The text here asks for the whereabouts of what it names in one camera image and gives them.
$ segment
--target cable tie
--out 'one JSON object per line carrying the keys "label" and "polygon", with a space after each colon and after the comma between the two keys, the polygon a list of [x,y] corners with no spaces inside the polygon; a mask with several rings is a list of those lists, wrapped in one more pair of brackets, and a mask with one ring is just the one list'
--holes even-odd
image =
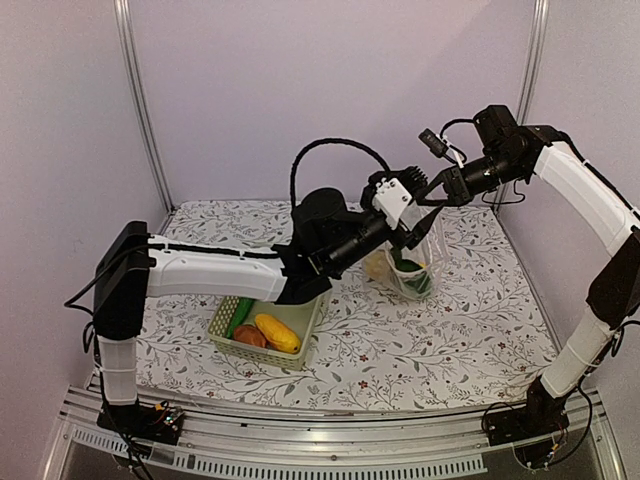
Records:
{"label": "cable tie", "polygon": [[576,357],[580,361],[580,363],[582,363],[583,365],[586,365],[587,367],[593,367],[593,368],[598,368],[600,366],[600,365],[596,365],[596,364],[585,361],[580,355],[578,355],[578,352],[576,352],[573,349],[570,343],[567,343],[566,347],[569,349],[571,353],[573,353],[573,356]]}

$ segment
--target green plastic basket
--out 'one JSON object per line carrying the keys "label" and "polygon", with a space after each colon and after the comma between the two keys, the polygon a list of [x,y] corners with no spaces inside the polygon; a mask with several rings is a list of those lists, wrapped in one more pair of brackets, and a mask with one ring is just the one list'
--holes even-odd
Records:
{"label": "green plastic basket", "polygon": [[273,315],[293,330],[300,339],[300,351],[296,354],[278,352],[271,348],[256,347],[225,338],[229,322],[240,302],[239,297],[222,299],[209,324],[209,338],[222,353],[288,370],[302,370],[311,343],[313,327],[326,312],[329,297],[330,294],[327,292],[304,305],[274,305],[257,301],[251,307],[243,325],[255,326],[255,317],[259,313]]}

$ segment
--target floral tablecloth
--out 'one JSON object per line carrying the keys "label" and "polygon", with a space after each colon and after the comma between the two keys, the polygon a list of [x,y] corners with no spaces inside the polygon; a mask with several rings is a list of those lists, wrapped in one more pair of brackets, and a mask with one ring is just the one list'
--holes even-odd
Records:
{"label": "floral tablecloth", "polygon": [[[148,299],[138,383],[191,395],[336,410],[417,410],[521,399],[555,349],[521,267],[490,209],[441,214],[451,259],[438,294],[410,303],[360,265],[334,282],[311,360],[287,371],[226,356],[207,335],[220,300]],[[166,236],[229,246],[284,243],[289,204],[187,202]]]}

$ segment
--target metal frame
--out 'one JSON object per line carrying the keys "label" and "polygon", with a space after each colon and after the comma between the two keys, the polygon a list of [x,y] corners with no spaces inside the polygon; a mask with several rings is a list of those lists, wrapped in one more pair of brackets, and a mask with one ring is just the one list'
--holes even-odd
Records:
{"label": "metal frame", "polygon": [[[69,388],[45,479],[60,479],[72,442],[125,455],[116,434],[95,426],[102,404],[98,382],[94,377],[88,390]],[[588,395],[594,405],[591,434],[603,474],[624,479],[600,397],[595,390]],[[178,446],[152,444],[148,463],[207,477],[456,478],[485,471],[483,454],[511,448],[488,445],[480,429],[486,406],[446,412],[305,411],[208,398],[196,403],[186,395],[145,387],[140,398],[147,404],[171,398],[188,413]],[[571,431],[584,428],[588,407],[582,396],[568,400],[567,413]]]}
{"label": "metal frame", "polygon": [[176,216],[176,212],[177,212],[177,209],[174,209],[167,213],[167,215],[164,217],[164,220],[160,224],[160,228],[158,229],[158,234],[160,235],[165,234],[165,232],[169,228],[169,225],[171,224],[171,220],[173,220],[173,217]]}
{"label": "metal frame", "polygon": [[151,126],[151,117],[147,108],[147,101],[142,87],[142,78],[140,76],[140,66],[136,53],[135,42],[133,39],[133,27],[131,25],[131,14],[129,11],[128,0],[115,0],[116,23],[118,25],[118,33],[120,34],[120,44],[122,46],[122,55],[124,64],[129,78],[129,86],[131,87],[131,96],[138,117],[140,133],[144,143],[145,151],[153,180],[158,189],[160,200],[166,212],[169,214],[175,209],[175,204],[171,197],[169,183],[164,172],[164,167],[160,159],[158,145],[156,143],[153,128]]}
{"label": "metal frame", "polygon": [[[540,70],[540,60],[542,59],[542,49],[544,47],[548,17],[549,0],[536,0],[531,36],[529,37],[529,50],[525,64],[524,80],[522,82],[520,99],[518,100],[518,110],[516,112],[516,121],[520,125],[527,120],[529,109],[531,108],[536,80],[538,79],[538,72]],[[498,188],[498,192],[494,198],[496,204],[492,206],[496,216],[500,213],[500,203],[506,198],[507,192],[506,185],[501,185],[500,188]]]}

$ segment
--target toy fruit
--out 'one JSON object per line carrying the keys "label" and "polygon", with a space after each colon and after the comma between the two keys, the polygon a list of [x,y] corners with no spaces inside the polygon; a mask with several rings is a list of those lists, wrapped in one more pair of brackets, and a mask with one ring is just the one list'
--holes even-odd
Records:
{"label": "toy fruit", "polygon": [[262,332],[253,325],[240,325],[233,330],[233,339],[236,342],[254,345],[256,347],[267,347],[267,339]]}
{"label": "toy fruit", "polygon": [[233,336],[233,332],[236,328],[242,325],[242,322],[245,321],[247,315],[249,315],[249,311],[251,311],[251,307],[255,300],[252,298],[241,298],[238,302],[238,306],[236,307],[236,311],[233,312],[233,317],[229,322],[229,326],[227,327],[227,338],[231,338]]}
{"label": "toy fruit", "polygon": [[377,282],[383,282],[389,276],[389,262],[382,250],[366,256],[363,264],[365,273]]}
{"label": "toy fruit", "polygon": [[273,315],[266,313],[256,315],[256,326],[276,350],[291,354],[300,351],[298,336]]}

